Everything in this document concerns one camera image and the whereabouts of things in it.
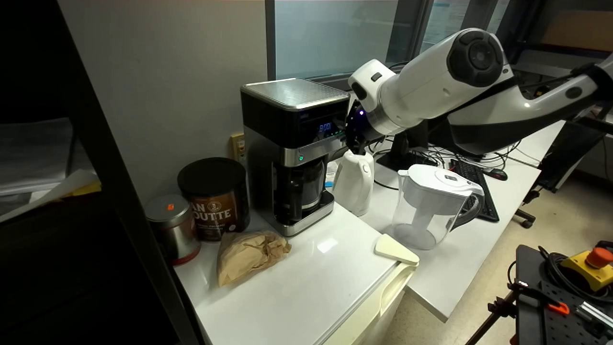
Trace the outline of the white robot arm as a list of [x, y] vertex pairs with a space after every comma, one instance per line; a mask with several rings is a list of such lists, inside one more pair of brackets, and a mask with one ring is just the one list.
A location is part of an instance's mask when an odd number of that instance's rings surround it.
[[409, 59], [398, 72], [378, 59], [350, 76], [344, 139], [352, 153], [382, 135], [444, 118], [470, 153], [501, 149], [580, 109], [610, 99], [613, 59], [572, 68], [537, 97], [524, 97], [495, 34], [468, 26]]

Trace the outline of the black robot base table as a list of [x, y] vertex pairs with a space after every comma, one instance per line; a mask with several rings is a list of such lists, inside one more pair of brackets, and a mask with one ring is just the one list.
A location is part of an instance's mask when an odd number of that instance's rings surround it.
[[553, 252], [514, 249], [516, 345], [610, 345], [610, 304], [570, 289], [553, 262]]

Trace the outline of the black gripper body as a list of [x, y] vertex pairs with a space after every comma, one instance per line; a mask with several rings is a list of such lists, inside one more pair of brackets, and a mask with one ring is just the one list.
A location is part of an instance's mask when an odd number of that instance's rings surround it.
[[367, 128], [369, 128], [367, 112], [363, 111], [363, 107], [357, 101], [352, 101], [348, 105], [346, 114], [344, 114], [344, 128], [342, 128], [346, 147], [352, 153], [363, 153], [365, 151]]

